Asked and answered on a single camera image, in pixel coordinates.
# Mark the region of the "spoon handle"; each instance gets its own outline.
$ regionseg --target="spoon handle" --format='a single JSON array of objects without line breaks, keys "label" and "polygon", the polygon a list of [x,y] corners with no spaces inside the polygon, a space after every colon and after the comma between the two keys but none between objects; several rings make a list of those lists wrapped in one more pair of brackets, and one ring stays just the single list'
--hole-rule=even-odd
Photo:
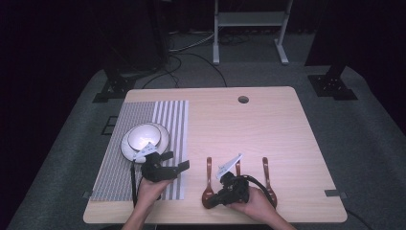
[{"label": "spoon handle", "polygon": [[241,175],[241,166],[240,166],[240,162],[239,161],[237,161],[236,162],[236,172],[237,172],[237,175]]},{"label": "spoon handle", "polygon": [[271,187],[270,186],[271,180],[269,179],[268,158],[263,157],[262,164],[263,164],[263,171],[265,172],[266,188],[269,189],[269,187]]},{"label": "spoon handle", "polygon": [[207,157],[207,186],[211,187],[212,182],[212,157]]},{"label": "spoon handle", "polygon": [[271,187],[271,180],[269,179],[269,168],[268,168],[268,158],[262,158],[263,164],[263,171],[265,172],[265,180],[266,180],[266,190],[268,191],[269,195],[271,195],[272,200],[274,201],[274,208],[278,205],[277,195],[275,194],[274,190]]}]

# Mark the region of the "forearm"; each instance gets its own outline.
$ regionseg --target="forearm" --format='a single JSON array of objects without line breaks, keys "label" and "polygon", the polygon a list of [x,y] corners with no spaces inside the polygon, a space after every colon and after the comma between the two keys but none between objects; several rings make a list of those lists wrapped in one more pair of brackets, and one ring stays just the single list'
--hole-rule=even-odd
[{"label": "forearm", "polygon": [[150,208],[138,207],[135,206],[134,211],[131,213],[131,216],[128,218],[127,222],[123,226],[122,230],[141,230],[143,229],[144,222],[146,221]]},{"label": "forearm", "polygon": [[287,222],[284,218],[282,218],[279,214],[276,214],[272,218],[268,218],[265,223],[274,230],[294,230],[294,229],[296,229],[289,222]]}]

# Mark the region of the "black cable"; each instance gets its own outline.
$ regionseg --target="black cable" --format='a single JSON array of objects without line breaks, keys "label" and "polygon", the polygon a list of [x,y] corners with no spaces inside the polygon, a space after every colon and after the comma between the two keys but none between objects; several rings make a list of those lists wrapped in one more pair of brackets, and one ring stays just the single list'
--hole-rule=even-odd
[{"label": "black cable", "polygon": [[199,55],[196,55],[196,54],[188,54],[188,53],[179,53],[179,54],[176,54],[176,55],[195,56],[195,57],[198,57],[198,58],[201,58],[201,59],[205,60],[207,63],[209,63],[209,64],[215,69],[215,71],[217,71],[217,73],[218,73],[218,74],[220,75],[220,77],[223,79],[223,81],[224,81],[224,86],[225,86],[225,87],[228,87],[228,86],[227,86],[227,82],[226,82],[226,80],[224,79],[223,74],[221,74],[221,72],[220,72],[211,62],[209,62],[209,61],[208,61],[207,59],[205,59],[204,57],[199,56]]},{"label": "black cable", "polygon": [[173,70],[171,70],[171,71],[168,71],[167,69],[164,69],[164,70],[166,71],[166,73],[161,74],[161,75],[158,75],[158,76],[156,76],[156,77],[150,79],[149,81],[147,81],[147,83],[144,84],[144,86],[142,87],[142,89],[145,89],[146,86],[147,86],[149,83],[151,83],[152,81],[154,81],[154,80],[156,80],[156,79],[158,79],[158,78],[161,78],[161,77],[163,77],[163,76],[165,76],[165,75],[167,75],[167,74],[169,74],[169,75],[173,78],[173,80],[175,81],[175,86],[178,86],[178,87],[179,87],[179,85],[178,85],[179,79],[176,78],[176,77],[175,77],[174,75],[172,75],[171,73],[175,72],[176,70],[178,70],[178,69],[182,66],[182,60],[181,60],[179,57],[174,57],[174,56],[169,56],[169,57],[170,57],[170,58],[175,58],[175,59],[177,59],[177,60],[179,61],[179,65],[178,65],[175,69],[173,69]]},{"label": "black cable", "polygon": [[236,177],[233,178],[233,180],[238,179],[248,180],[256,184],[263,191],[263,193],[265,194],[268,201],[272,204],[272,206],[276,208],[274,200],[272,200],[272,196],[269,194],[268,190],[266,190],[265,186],[259,183],[259,181],[257,181],[254,177],[252,177],[251,175],[237,175]]},{"label": "black cable", "polygon": [[135,160],[133,160],[131,162],[131,192],[132,192],[132,204],[135,207],[135,205],[137,204],[138,198],[137,198],[137,185],[135,183]]},{"label": "black cable", "polygon": [[358,215],[356,215],[354,212],[348,210],[347,208],[346,208],[346,212],[347,212],[348,214],[353,215],[353,216],[354,216],[355,218],[357,218],[358,220],[360,220],[368,229],[373,230],[372,227],[371,227],[366,221],[364,221],[361,217],[359,217]]}]

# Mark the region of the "human hand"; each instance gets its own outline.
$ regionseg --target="human hand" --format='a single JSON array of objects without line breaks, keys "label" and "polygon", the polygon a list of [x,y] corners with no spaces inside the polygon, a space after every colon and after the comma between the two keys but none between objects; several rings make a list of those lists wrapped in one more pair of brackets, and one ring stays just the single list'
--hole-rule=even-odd
[{"label": "human hand", "polygon": [[145,178],[141,180],[140,188],[138,189],[138,201],[135,207],[149,208],[155,203],[159,195],[172,183],[173,180],[161,180],[159,182],[152,182]]},{"label": "human hand", "polygon": [[137,204],[122,229],[142,229],[156,199],[172,182],[173,180],[162,180],[154,183],[143,178],[138,189]]},{"label": "human hand", "polygon": [[227,207],[237,210],[253,220],[265,223],[275,230],[295,229],[282,218],[271,205],[262,190],[249,187],[250,198],[247,203],[232,203]]}]

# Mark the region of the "white shelf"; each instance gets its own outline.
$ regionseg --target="white shelf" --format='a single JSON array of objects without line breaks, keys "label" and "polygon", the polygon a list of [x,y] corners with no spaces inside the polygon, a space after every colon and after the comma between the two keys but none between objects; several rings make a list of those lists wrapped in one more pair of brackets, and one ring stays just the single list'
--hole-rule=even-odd
[{"label": "white shelf", "polygon": [[219,27],[234,26],[281,26],[284,11],[219,12]]}]

